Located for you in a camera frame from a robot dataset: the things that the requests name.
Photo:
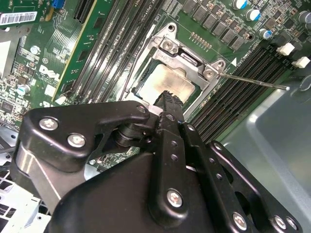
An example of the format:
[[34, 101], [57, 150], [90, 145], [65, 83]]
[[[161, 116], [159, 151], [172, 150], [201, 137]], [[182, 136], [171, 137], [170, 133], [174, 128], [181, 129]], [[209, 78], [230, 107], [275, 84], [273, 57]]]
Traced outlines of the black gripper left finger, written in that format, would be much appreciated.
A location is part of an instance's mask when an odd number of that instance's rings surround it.
[[189, 212], [182, 105], [164, 91], [154, 104], [158, 115], [133, 100], [30, 110], [20, 127], [14, 168], [52, 215], [77, 186], [127, 159], [156, 153], [148, 209], [158, 225], [178, 227]]

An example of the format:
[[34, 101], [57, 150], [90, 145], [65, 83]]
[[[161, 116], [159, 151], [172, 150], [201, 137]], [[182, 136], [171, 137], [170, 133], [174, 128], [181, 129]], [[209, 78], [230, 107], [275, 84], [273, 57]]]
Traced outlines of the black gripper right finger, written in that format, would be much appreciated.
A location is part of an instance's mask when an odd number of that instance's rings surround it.
[[190, 215], [179, 233], [300, 233], [297, 219], [218, 141], [205, 144], [188, 123]]

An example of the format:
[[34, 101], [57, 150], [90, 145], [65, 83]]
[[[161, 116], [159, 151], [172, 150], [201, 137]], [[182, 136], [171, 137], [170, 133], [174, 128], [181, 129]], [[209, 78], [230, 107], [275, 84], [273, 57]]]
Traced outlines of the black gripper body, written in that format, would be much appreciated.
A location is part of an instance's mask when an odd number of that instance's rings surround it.
[[189, 215], [175, 228], [158, 225], [148, 209], [156, 153], [127, 159], [69, 191], [47, 226], [49, 233], [213, 233], [197, 172], [187, 168]]

